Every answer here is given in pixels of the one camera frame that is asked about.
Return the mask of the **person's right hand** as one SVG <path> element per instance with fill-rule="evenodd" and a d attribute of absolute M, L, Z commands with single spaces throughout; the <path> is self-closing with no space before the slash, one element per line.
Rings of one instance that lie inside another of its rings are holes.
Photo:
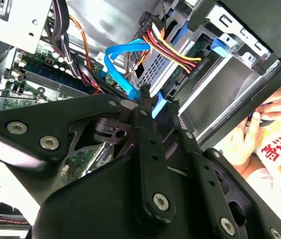
<path fill-rule="evenodd" d="M 258 145 L 262 128 L 260 127 L 261 115 L 253 113 L 249 127 L 245 132 L 247 118 L 240 122 L 232 130 L 232 149 L 230 152 L 230 162 L 236 166 L 245 164 Z"/>

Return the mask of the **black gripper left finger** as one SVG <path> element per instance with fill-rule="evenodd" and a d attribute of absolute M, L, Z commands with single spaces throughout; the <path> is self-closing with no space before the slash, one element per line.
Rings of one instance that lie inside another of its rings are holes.
<path fill-rule="evenodd" d="M 99 94 L 1 111 L 0 200 L 34 225 L 42 204 L 66 187 L 57 184 L 66 159 L 108 142 L 112 162 L 134 163 L 137 219 L 154 227 L 170 224 L 176 207 L 151 116 L 157 101 L 141 90 L 135 101 Z"/>

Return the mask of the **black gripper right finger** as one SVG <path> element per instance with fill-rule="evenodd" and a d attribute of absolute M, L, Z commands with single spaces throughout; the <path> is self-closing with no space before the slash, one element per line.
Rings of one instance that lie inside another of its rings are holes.
<path fill-rule="evenodd" d="M 171 178 L 177 215 L 174 239 L 281 239 L 281 219 L 212 148 L 201 151 L 171 104 L 173 139 Z"/>

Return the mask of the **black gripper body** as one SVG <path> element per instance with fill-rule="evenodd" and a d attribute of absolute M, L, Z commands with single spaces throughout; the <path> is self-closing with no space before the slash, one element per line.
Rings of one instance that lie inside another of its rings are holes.
<path fill-rule="evenodd" d="M 169 170 L 176 217 L 163 228 L 140 222 L 135 214 L 135 166 L 112 162 L 53 193 L 41 206 L 34 239 L 217 239 L 218 223 L 187 176 Z"/>

